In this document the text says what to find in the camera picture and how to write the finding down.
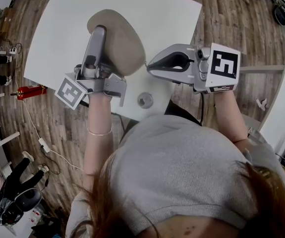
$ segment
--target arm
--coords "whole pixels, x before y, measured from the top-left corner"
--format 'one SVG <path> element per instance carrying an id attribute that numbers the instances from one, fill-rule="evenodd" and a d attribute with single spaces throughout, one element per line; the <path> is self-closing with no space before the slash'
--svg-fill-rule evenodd
<path id="1" fill-rule="evenodd" d="M 219 131 L 241 152 L 252 144 L 248 140 L 248 130 L 240 113 L 232 91 L 215 93 L 217 123 Z"/>
<path id="2" fill-rule="evenodd" d="M 99 170 L 105 160 L 114 152 L 113 134 L 108 133 L 112 128 L 111 98 L 104 93 L 89 95 L 89 110 L 87 126 L 94 134 L 87 131 L 86 150 L 84 155 L 83 186 L 91 189 L 92 174 Z"/>

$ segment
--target bracelet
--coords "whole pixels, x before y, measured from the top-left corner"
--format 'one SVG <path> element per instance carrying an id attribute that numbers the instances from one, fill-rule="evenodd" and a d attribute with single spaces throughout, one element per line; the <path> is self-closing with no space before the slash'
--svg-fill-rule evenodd
<path id="1" fill-rule="evenodd" d="M 109 132 L 105 133 L 105 134 L 96 134 L 96 133 L 93 133 L 89 130 L 89 128 L 87 127 L 87 131 L 89 134 L 92 134 L 93 136 L 107 136 L 108 134 L 110 134 L 112 132 L 112 129 L 110 129 Z"/>

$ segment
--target floor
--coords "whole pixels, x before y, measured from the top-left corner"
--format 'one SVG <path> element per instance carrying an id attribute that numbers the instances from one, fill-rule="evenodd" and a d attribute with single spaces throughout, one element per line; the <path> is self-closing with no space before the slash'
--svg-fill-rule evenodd
<path id="1" fill-rule="evenodd" d="M 18 55 L 17 81 L 19 86 L 31 85 L 33 82 L 23 78 L 25 62 L 33 34 L 42 12 L 49 0 L 15 0 L 16 10 L 7 38 L 13 43 L 20 42 L 23 53 Z M 284 64 L 285 62 L 285 27 L 280 27 L 272 18 L 272 3 L 266 0 L 195 0 L 203 4 L 192 43 L 207 45 L 212 42 L 226 45 L 242 52 L 242 66 Z M 3 65 L 0 74 L 13 74 L 15 62 Z M 256 105 L 256 99 L 265 98 L 270 102 L 279 83 L 279 75 L 241 76 L 236 90 L 237 101 L 242 113 L 261 120 L 264 112 Z M 36 159 L 24 173 L 26 178 L 36 173 L 37 165 L 47 164 L 53 172 L 57 167 L 40 151 L 37 134 L 30 122 L 28 113 L 21 101 L 9 96 L 16 92 L 15 81 L 9 87 L 0 87 L 0 124 L 4 137 L 15 131 L 20 136 L 8 144 L 8 156 L 16 166 L 22 159 L 21 152 L 28 151 Z M 198 119 L 201 116 L 199 95 L 193 95 L 186 85 L 175 88 L 172 100 L 188 110 Z M 66 108 L 52 90 L 46 95 L 26 100 L 27 108 L 36 129 L 47 144 L 65 156 L 74 165 L 82 166 L 85 150 L 87 109 L 79 107 L 75 111 Z M 204 125 L 216 128 L 216 117 L 212 95 L 205 96 Z M 117 147 L 122 129 L 119 118 L 113 118 L 114 144 Z M 49 186 L 43 190 L 43 197 L 48 202 L 52 214 L 60 208 L 61 214 L 68 217 L 70 205 L 81 184 L 81 172 L 51 153 L 49 155 L 60 166 L 60 174 L 51 173 Z M 45 180 L 39 184 L 43 188 Z"/>

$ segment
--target beige cushion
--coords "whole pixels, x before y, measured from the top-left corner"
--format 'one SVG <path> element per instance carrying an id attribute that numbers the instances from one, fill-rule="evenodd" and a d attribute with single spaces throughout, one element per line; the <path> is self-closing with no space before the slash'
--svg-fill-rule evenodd
<path id="1" fill-rule="evenodd" d="M 87 23 L 92 33 L 97 25 L 107 29 L 105 53 L 123 76 L 136 72 L 146 60 L 142 42 L 129 22 L 114 10 L 101 10 Z"/>

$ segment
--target white desk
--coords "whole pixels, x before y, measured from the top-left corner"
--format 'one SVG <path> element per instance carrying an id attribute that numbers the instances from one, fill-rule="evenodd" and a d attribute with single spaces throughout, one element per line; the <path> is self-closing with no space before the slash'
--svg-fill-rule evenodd
<path id="1" fill-rule="evenodd" d="M 87 21 L 103 9 L 113 9 L 127 19 L 142 41 L 148 63 L 170 45 L 190 44 L 201 4 L 192 0 L 50 0 L 34 34 L 24 77 L 56 90 L 64 74 L 83 61 L 90 38 Z M 113 112 L 135 120 L 165 112 L 172 83 L 152 77 L 145 66 L 126 80 L 124 105 L 120 108 L 119 98 L 113 98 Z M 154 99 L 147 110 L 137 103 L 142 92 Z"/>
<path id="2" fill-rule="evenodd" d="M 274 151 L 283 156 L 285 154 L 285 65 L 280 69 L 280 66 L 273 66 L 268 70 L 270 73 L 278 73 L 282 72 L 282 78 L 280 80 L 279 88 L 276 92 L 276 95 L 267 110 L 267 113 L 262 120 L 262 122 L 255 121 L 254 119 L 250 119 L 247 121 L 251 127 L 257 129 L 260 134 L 264 137 L 264 139 L 270 144 Z M 251 73 L 253 71 L 246 68 L 241 68 L 242 71 L 248 71 Z M 264 68 L 259 67 L 256 68 L 254 73 L 267 73 Z"/>

